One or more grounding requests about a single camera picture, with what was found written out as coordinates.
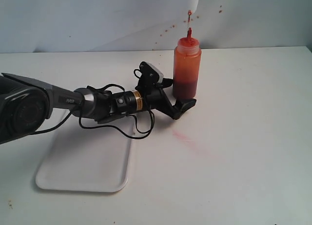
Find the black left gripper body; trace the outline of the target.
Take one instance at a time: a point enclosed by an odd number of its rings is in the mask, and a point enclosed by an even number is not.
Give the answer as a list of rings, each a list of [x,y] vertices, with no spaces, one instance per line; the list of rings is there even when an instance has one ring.
[[[123,90],[120,93],[110,95],[111,110],[108,120],[117,120],[144,111],[156,109],[170,118],[180,118],[180,107],[172,105],[164,88],[171,87],[171,83],[156,83],[148,91],[143,87],[136,87],[134,91]]]

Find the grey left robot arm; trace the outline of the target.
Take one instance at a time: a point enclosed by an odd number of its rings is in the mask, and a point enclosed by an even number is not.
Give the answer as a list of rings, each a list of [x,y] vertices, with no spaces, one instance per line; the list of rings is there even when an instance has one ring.
[[[7,143],[29,135],[41,134],[40,126],[53,109],[68,110],[80,119],[92,119],[98,128],[140,112],[153,110],[177,120],[194,107],[196,100],[177,100],[172,104],[164,92],[173,80],[158,73],[142,73],[133,91],[112,93],[108,84],[96,89],[88,86],[69,91],[43,81],[3,73],[0,77],[0,141]]]

